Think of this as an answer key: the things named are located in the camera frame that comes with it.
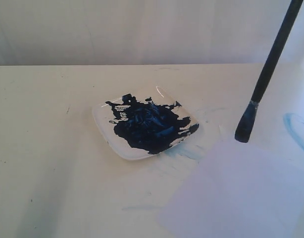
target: light blue paint smudge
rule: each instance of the light blue paint smudge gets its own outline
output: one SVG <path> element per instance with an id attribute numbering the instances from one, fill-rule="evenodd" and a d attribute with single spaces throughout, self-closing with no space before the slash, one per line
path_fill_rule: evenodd
<path id="1" fill-rule="evenodd" d="M 204 157 L 203 148 L 199 145 L 188 146 L 187 144 L 178 144 L 173 148 L 164 151 L 169 157 L 176 157 L 177 155 L 186 156 L 192 160 L 201 160 Z"/>
<path id="2" fill-rule="evenodd" d="M 286 113 L 283 116 L 284 125 L 295 142 L 304 150 L 304 138 L 300 131 L 296 131 L 292 123 L 299 123 L 304 126 L 304 119 L 294 113 Z"/>
<path id="3" fill-rule="evenodd" d="M 156 210 L 156 209 L 161 209 L 162 207 L 160 206 L 154 206 L 154 205 L 138 205 L 138 206 L 130 206 L 130 207 L 124 207 L 122 208 L 122 211 L 134 211 L 134 210 Z"/>

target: black paintbrush handle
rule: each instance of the black paintbrush handle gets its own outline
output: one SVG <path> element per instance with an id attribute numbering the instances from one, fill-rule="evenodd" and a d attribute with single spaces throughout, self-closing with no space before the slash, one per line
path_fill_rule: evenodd
<path id="1" fill-rule="evenodd" d="M 271 51 L 266 59 L 260 77 L 254 88 L 251 101 L 242 115 L 235 133 L 235 139 L 247 143 L 253 129 L 258 104 L 261 101 L 270 82 L 274 69 L 281 56 L 287 38 L 299 13 L 303 0 L 292 0 L 286 12 L 281 28 L 277 33 Z"/>
<path id="2" fill-rule="evenodd" d="M 252 94 L 251 100 L 256 103 L 259 103 L 261 101 L 262 96 L 264 95 L 264 92 L 270 82 L 274 69 L 281 56 L 282 50 L 285 46 L 285 43 L 293 27 L 297 14 L 299 13 L 302 3 L 303 0 L 292 0 L 290 3 L 290 6 L 282 22 L 281 28 L 277 33 L 271 51 L 266 59 L 260 77 L 257 80 L 254 92 Z"/>

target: white table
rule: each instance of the white table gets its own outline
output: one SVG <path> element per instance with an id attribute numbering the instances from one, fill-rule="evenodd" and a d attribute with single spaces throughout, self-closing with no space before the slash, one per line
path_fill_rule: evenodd
<path id="1" fill-rule="evenodd" d="M 172 237 L 156 214 L 213 143 L 233 135 L 261 68 L 0 67 L 0 238 Z M 98 132 L 91 106 L 147 84 L 178 99 L 201 129 L 169 155 L 128 162 Z M 288 112 L 304 118 L 304 73 L 282 64 L 250 143 L 304 170 L 304 151 L 283 124 Z M 304 238 L 304 210 L 294 237 Z"/>

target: table surface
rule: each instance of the table surface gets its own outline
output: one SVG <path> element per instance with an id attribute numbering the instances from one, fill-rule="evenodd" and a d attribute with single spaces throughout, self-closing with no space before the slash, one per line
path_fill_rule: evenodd
<path id="1" fill-rule="evenodd" d="M 218 140 L 233 135 L 262 64 L 0 66 L 0 238 L 170 238 L 155 216 Z M 140 161 L 109 147 L 92 106 L 161 86 L 199 121 L 186 141 Z M 250 143 L 304 170 L 283 124 L 304 118 L 304 73 L 276 68 Z M 294 237 L 304 238 L 304 208 Z"/>

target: paper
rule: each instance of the paper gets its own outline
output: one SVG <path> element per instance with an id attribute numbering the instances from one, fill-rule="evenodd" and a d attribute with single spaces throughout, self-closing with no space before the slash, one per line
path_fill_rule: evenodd
<path id="1" fill-rule="evenodd" d="M 158 221 L 180 238 L 288 238 L 303 202 L 303 171 L 249 144 L 219 142 Z"/>

